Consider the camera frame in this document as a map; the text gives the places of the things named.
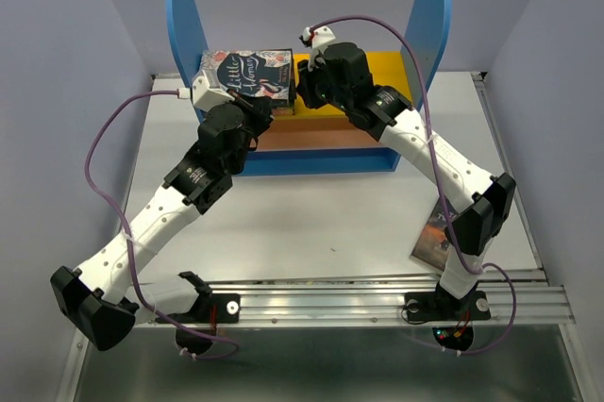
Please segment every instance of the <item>black bracket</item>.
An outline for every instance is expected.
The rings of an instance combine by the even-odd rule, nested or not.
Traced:
[[[122,299],[113,304],[103,300],[103,291],[91,291],[79,278],[81,272],[60,267],[51,276],[60,311],[101,352],[118,344],[134,327],[136,303]]]
[[[472,321],[491,319],[485,292],[474,290],[457,300],[440,286],[435,292],[406,293],[403,310],[405,320],[410,324],[459,321],[468,312]]]
[[[215,315],[213,320],[217,324],[239,323],[242,298],[238,293],[213,293],[210,285],[193,272],[178,275],[193,284],[199,296],[189,312],[170,314],[172,319],[181,324],[209,324]]]

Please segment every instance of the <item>screw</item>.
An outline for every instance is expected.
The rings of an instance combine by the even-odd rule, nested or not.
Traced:
[[[479,298],[476,300],[476,307],[480,312],[486,312],[489,310],[489,302],[484,298]]]
[[[226,303],[226,312],[230,315],[235,315],[239,312],[239,304],[236,301],[229,301]]]

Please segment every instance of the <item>blue stand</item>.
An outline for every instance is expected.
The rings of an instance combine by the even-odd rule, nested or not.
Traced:
[[[187,87],[199,70],[201,56],[208,49],[195,0],[166,0],[168,37],[176,67]],[[448,38],[451,0],[415,0],[405,38],[419,58],[426,89],[438,68]],[[409,54],[401,49],[411,89],[411,99],[421,108],[419,79]],[[195,110],[203,121],[203,112]],[[248,155],[245,176],[296,174],[338,174],[386,172],[396,168],[400,156],[387,148],[280,150]]]

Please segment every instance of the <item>book cover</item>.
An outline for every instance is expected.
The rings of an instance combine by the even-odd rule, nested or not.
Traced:
[[[457,216],[457,212],[448,201],[446,201],[446,206],[449,209],[451,220],[453,220]],[[445,270],[446,259],[449,256],[448,249],[451,245],[445,236],[445,228],[445,213],[441,208],[441,203],[436,201],[436,206],[411,251],[412,259],[439,274]]]
[[[292,50],[204,51],[202,69],[216,71],[224,89],[253,97],[271,97],[274,109],[294,108]]]

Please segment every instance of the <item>white robotic arm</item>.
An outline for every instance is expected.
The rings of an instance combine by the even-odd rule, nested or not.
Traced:
[[[61,312],[99,350],[119,343],[135,323],[155,318],[142,310],[128,287],[138,274],[183,227],[190,224],[220,199],[232,186],[232,175],[243,170],[252,142],[273,120],[270,101],[253,102],[233,92],[217,92],[207,74],[196,79],[196,105],[209,105],[205,120],[197,128],[197,142],[165,178],[153,198],[131,222],[131,237],[118,234],[103,249],[74,270],[60,267],[51,285]],[[133,263],[129,265],[127,241],[132,242]],[[147,307],[167,314],[204,308],[210,287],[199,277],[185,272],[168,281],[142,285]]]
[[[365,53],[354,43],[336,42],[328,27],[306,28],[301,40],[312,48],[309,61],[298,63],[298,93],[306,106],[319,109],[330,104],[342,110],[353,126],[393,149],[436,183],[426,127],[411,101],[393,87],[375,85]],[[515,190],[508,174],[495,177],[477,167],[437,133],[432,132],[430,139],[445,197],[459,212],[453,229],[460,254],[450,250],[434,295],[414,297],[413,314],[421,322],[459,318],[470,309],[471,301],[482,296],[476,291],[481,264],[492,238],[508,218]],[[472,314],[474,320],[481,315]]]

